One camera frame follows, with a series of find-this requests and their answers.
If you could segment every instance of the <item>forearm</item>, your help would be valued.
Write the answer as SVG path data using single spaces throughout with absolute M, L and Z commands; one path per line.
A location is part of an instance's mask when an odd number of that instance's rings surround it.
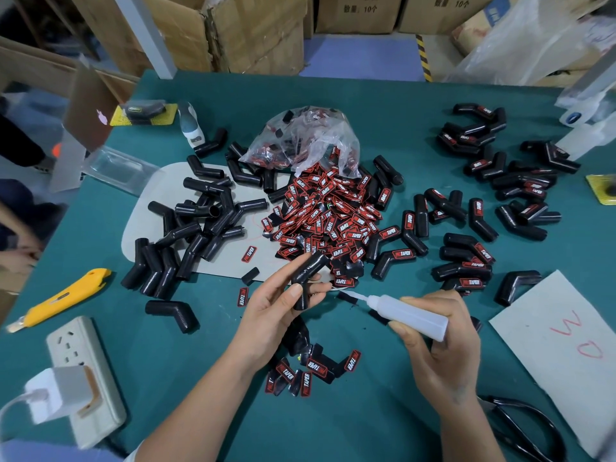
M 252 373 L 242 367 L 225 352 L 143 441 L 136 462 L 214 462 L 252 380 Z
M 479 403 L 441 418 L 443 462 L 505 462 Z
M 5 206 L 2 201 L 0 201 L 0 225 L 4 225 L 12 232 L 15 232 L 16 235 L 30 231 L 30 228 L 13 214 L 13 211 Z

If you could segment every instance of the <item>yellow box cutter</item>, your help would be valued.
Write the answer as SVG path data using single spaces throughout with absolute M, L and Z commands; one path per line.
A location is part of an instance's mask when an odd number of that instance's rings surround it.
M 103 279 L 109 277 L 111 273 L 109 269 L 103 269 L 102 267 L 92 269 L 73 285 L 65 288 L 43 303 L 30 308 L 25 316 L 6 326 L 6 330 L 9 333 L 14 333 L 23 328 L 36 326 L 44 320 L 51 318 L 51 316 L 62 313 L 64 310 L 100 291 L 106 285 Z

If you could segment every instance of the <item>plastic squeeze bottle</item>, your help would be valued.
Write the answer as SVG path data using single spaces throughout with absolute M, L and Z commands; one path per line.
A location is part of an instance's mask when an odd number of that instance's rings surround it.
M 449 318 L 446 316 L 422 310 L 417 308 L 417 306 L 396 300 L 389 295 L 370 295 L 366 297 L 348 290 L 344 293 L 365 301 L 370 308 L 384 318 L 412 327 L 435 341 L 442 342 L 445 337 L 445 330 L 447 329 L 447 324 L 449 324 Z

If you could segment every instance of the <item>scissors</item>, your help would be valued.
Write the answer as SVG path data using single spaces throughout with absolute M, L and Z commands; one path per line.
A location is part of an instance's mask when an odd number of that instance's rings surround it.
M 503 421 L 505 425 L 512 431 L 512 435 L 507 435 L 504 434 L 504 432 L 496 429 L 492 424 L 490 424 L 490 426 L 492 427 L 492 431 L 494 432 L 494 436 L 496 436 L 496 438 L 500 442 L 520 452 L 521 454 L 526 456 L 528 460 L 532 460 L 534 462 L 566 461 L 567 448 L 565 447 L 565 442 L 562 439 L 562 435 L 557 430 L 554 423 L 552 423 L 552 421 L 543 412 L 536 409 L 530 404 L 526 404 L 525 402 L 521 402 L 512 398 L 488 396 L 478 397 L 478 399 L 479 404 L 481 405 L 481 408 L 486 415 L 493 415 L 494 417 L 501 419 L 501 421 Z M 535 443 L 530 440 L 526 433 L 504 410 L 504 407 L 516 408 L 521 411 L 524 411 L 528 415 L 534 417 L 535 420 L 541 423 L 543 427 L 547 427 L 548 432 L 551 436 L 551 447 L 548 451 L 548 454 L 544 454 L 535 445 Z

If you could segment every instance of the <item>green workbench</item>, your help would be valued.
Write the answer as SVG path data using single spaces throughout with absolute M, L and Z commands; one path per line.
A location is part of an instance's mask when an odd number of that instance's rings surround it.
M 591 151 L 580 160 L 583 166 L 577 175 L 562 176 L 550 189 L 550 208 L 562 212 L 562 222 L 547 227 L 547 240 L 537 243 L 504 230 L 494 214 L 499 204 L 494 191 L 488 184 L 464 176 L 466 160 L 447 155 L 434 139 L 445 121 L 464 123 L 462 117 L 450 115 L 456 102 L 505 107 L 508 127 L 498 134 L 495 148 L 507 151 L 510 159 L 522 158 L 518 151 L 521 141 L 558 139 L 567 132 L 558 123 L 562 110 L 553 106 L 559 92 L 533 87 L 184 71 L 179 71 L 173 81 L 162 81 L 153 71 L 147 71 L 134 98 L 189 100 L 206 133 L 212 136 L 216 127 L 226 127 L 229 139 L 243 145 L 250 144 L 266 120 L 282 110 L 304 105 L 341 109 L 361 142 L 362 161 L 370 162 L 383 154 L 405 176 L 404 186 L 395 189 L 381 227 L 400 224 L 402 211 L 412 209 L 413 195 L 429 187 L 446 194 L 452 189 L 462 190 L 465 204 L 471 197 L 483 198 L 486 218 L 501 236 L 488 245 L 498 260 L 494 279 L 485 292 L 466 299 L 471 314 L 485 323 L 480 333 L 478 391 L 519 398 L 542 409 L 563 433 L 569 460 L 577 462 L 590 458 L 577 445 L 550 398 L 487 320 L 501 311 L 493 297 L 506 272 L 536 269 L 547 275 L 560 269 L 605 320 L 616 326 L 611 283 L 616 259 L 616 210 L 601 206 L 584 179 L 587 174 L 616 170 L 616 143 Z M 171 126 L 115 128 L 107 144 L 161 167 L 183 161 L 192 152 L 177 119 Z M 223 164 L 224 150 L 209 156 L 206 162 Z M 13 335 L 0 333 L 0 403 L 4 403 L 21 393 L 27 379 L 51 365 L 45 345 L 50 332 L 78 315 L 93 318 L 127 407 L 127 424 L 115 434 L 115 440 L 128 451 L 165 419 L 220 356 L 242 316 L 236 306 L 242 282 L 203 274 L 194 274 L 174 295 L 175 300 L 192 305 L 201 323 L 199 331 L 183 335 L 172 318 L 144 314 L 147 298 L 119 285 L 131 266 L 122 255 L 120 240 L 136 201 L 130 194 L 87 178 L 7 322 L 90 269 L 105 267 L 116 274 L 103 292 L 83 304 L 32 329 Z M 382 283 L 370 277 L 368 266 L 357 291 L 398 297 L 436 290 L 439 284 L 429 272 L 443 263 L 438 249 L 445 232 L 473 235 L 468 227 L 460 230 L 449 221 L 431 226 L 427 258 L 393 266 Z M 389 246 L 404 245 L 397 241 Z M 329 295 L 303 317 L 311 341 L 320 343 L 328 356 L 340 360 L 352 349 L 359 349 L 363 356 L 357 371 L 346 373 L 330 386 L 317 380 L 310 398 L 294 398 L 288 392 L 279 397 L 266 395 L 264 375 L 259 375 L 236 416 L 220 459 L 393 462 L 439 458 L 438 418 L 415 387 L 406 350 L 398 337 L 361 308 L 351 308 L 335 295 Z M 11 410 L 4 428 L 9 437 L 74 443 L 68 419 L 31 427 L 24 408 Z M 505 451 L 508 459 L 520 460 L 512 451 Z

